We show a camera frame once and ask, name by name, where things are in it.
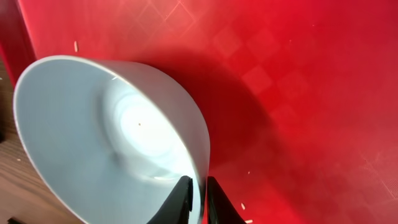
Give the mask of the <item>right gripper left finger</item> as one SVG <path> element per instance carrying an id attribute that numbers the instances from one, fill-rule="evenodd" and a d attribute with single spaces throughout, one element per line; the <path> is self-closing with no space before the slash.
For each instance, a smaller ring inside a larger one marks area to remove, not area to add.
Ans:
<path id="1" fill-rule="evenodd" d="M 182 176 L 148 224 L 188 224 L 193 205 L 193 180 Z"/>

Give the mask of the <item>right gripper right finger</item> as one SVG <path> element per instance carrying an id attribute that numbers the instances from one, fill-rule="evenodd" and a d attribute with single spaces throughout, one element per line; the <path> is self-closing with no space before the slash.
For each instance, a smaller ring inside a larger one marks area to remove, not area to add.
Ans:
<path id="1" fill-rule="evenodd" d="M 246 224 L 212 176 L 207 178 L 206 191 L 208 224 Z"/>

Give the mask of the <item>light blue bowl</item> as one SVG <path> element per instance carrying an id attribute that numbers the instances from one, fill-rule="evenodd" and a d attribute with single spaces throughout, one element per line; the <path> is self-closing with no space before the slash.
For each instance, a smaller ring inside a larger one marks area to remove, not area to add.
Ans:
<path id="1" fill-rule="evenodd" d="M 201 223 L 210 137 L 193 98 L 137 62 L 42 58 L 19 77 L 21 143 L 52 193 L 85 223 L 147 223 L 183 176 Z"/>

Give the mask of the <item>red serving tray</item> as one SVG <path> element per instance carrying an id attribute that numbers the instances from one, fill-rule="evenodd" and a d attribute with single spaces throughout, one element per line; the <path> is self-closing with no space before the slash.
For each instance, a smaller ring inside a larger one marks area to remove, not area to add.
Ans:
<path id="1" fill-rule="evenodd" d="M 77 223 L 17 136 L 50 55 L 163 70 L 200 107 L 210 175 L 249 223 L 397 222 L 397 2 L 1 2 L 1 221 Z"/>

